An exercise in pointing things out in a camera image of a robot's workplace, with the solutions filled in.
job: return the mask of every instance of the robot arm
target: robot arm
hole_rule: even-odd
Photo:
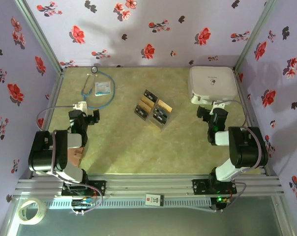
[[[88,176],[83,169],[74,166],[68,161],[68,148],[85,147],[88,136],[88,125],[94,125],[99,121],[99,111],[93,111],[93,115],[87,115],[86,102],[74,105],[74,110],[69,112],[70,127],[68,130],[55,131],[56,142],[54,144],[55,163],[54,171],[64,179],[88,184]],[[29,155],[29,168],[31,171],[42,171],[51,174],[53,153],[53,137],[49,131],[36,132]],[[93,190],[83,188],[82,195],[93,195]]]
[[[212,111],[198,108],[197,117],[208,123],[208,141],[214,146],[229,146],[229,158],[221,166],[215,167],[208,179],[194,179],[194,194],[215,195],[219,193],[237,193],[234,185],[235,176],[245,169],[267,164],[268,154],[258,127],[229,127],[225,131],[225,120],[228,112],[222,108]],[[251,132],[256,136],[261,146],[261,159],[258,165],[258,145]]]

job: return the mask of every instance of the green table surface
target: green table surface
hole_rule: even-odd
[[[196,117],[198,105],[188,98],[189,68],[99,70],[115,80],[116,96],[110,105],[100,110],[100,122],[88,127],[89,140],[80,164],[88,174],[208,174],[229,158],[228,146],[208,143],[208,124]],[[57,106],[83,100],[81,90],[88,73],[89,67],[67,68]],[[109,80],[103,75],[95,79]],[[86,90],[92,85],[93,78],[88,81]],[[173,119],[163,131],[134,113],[146,89],[173,107]],[[93,89],[87,98],[90,106],[103,105],[111,97],[94,94]],[[242,125],[244,114],[239,104],[227,105],[225,109],[229,112],[226,127]],[[67,129],[70,110],[55,109],[49,130]]]

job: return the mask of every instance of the gray cable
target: gray cable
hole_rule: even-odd
[[[72,106],[55,106],[55,107],[48,107],[48,108],[46,108],[46,109],[40,111],[40,112],[37,114],[37,116],[36,116],[36,125],[37,125],[38,129],[39,129],[40,131],[44,131],[44,130],[40,127],[40,125],[39,125],[39,123],[38,123],[38,118],[39,118],[39,115],[40,115],[41,113],[43,113],[43,112],[45,112],[45,111],[48,111],[48,110],[51,110],[51,109],[54,109],[54,108],[64,108],[64,107],[73,107],[73,105],[72,105]]]
[[[216,210],[206,209],[206,208],[197,207],[197,206],[186,206],[185,208],[187,208],[187,209],[193,209],[193,210],[201,210],[201,211],[206,211],[206,212],[211,212],[211,213],[216,213]]]
[[[73,208],[72,208],[72,211],[74,211],[76,214],[80,214],[80,215],[84,215],[85,213],[91,211],[91,210],[94,210],[95,208],[99,207],[102,202],[103,202],[103,195],[102,193],[99,191],[98,188],[95,188],[93,186],[90,186],[88,184],[84,184],[84,183],[76,183],[76,182],[73,182],[73,181],[70,181],[70,180],[67,180],[67,179],[64,179],[63,177],[59,176],[55,170],[54,170],[54,167],[55,167],[55,158],[56,158],[56,130],[54,130],[52,132],[52,160],[51,160],[51,174],[54,175],[55,177],[57,177],[58,179],[62,180],[62,181],[65,181],[65,182],[69,182],[69,183],[72,183],[72,184],[76,184],[76,185],[79,185],[79,186],[84,186],[84,187],[87,187],[87,188],[91,188],[93,190],[95,190],[101,197],[101,200],[98,204],[95,204],[95,206],[87,209],[87,210],[81,210],[81,212],[79,211],[75,211]]]
[[[245,126],[245,124],[247,124],[247,113],[246,113],[245,106],[237,100],[224,100],[224,101],[216,102],[216,104],[219,105],[219,104],[226,103],[226,102],[236,102],[242,106],[243,113],[245,115],[245,121],[243,122],[242,126]]]
[[[257,168],[258,165],[260,164],[261,157],[262,157],[261,144],[260,144],[260,142],[258,140],[258,137],[255,135],[255,133],[251,129],[249,129],[249,128],[245,127],[245,126],[242,126],[240,128],[246,129],[252,135],[252,137],[254,138],[254,140],[256,141],[257,146],[258,146],[258,160],[257,160],[256,164],[254,164],[252,167],[246,168],[246,169],[244,169],[242,171],[239,171],[239,172],[235,173],[233,176],[231,176],[231,182],[232,183],[243,184],[244,185],[244,188],[241,190],[241,192],[238,194],[238,196],[228,206],[225,207],[225,209],[227,209],[228,207],[230,207],[237,199],[239,199],[239,197],[244,193],[244,191],[245,191],[245,189],[247,187],[246,183],[244,183],[244,182],[236,182],[234,180],[235,177],[238,176],[238,175],[240,175],[241,173],[244,173],[244,172],[247,172],[247,171],[250,171],[250,170],[253,170],[253,169]]]

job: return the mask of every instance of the masking tape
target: masking tape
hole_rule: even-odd
[[[33,203],[37,203],[38,211],[33,218],[28,219],[26,217],[26,212],[27,212],[27,209],[29,208],[29,206]],[[46,214],[46,210],[47,210],[47,207],[41,200],[36,199],[36,198],[29,198],[29,199],[25,200],[24,202],[22,202],[21,206],[18,209],[18,216],[20,218],[20,223],[22,225],[35,225],[35,224],[39,223],[44,218],[44,216]]]

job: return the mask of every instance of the wall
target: wall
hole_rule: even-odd
[[[0,229],[56,76],[14,1],[0,1]]]
[[[62,66],[235,66],[266,0],[26,0]]]
[[[297,0],[278,1],[239,73],[297,222]]]

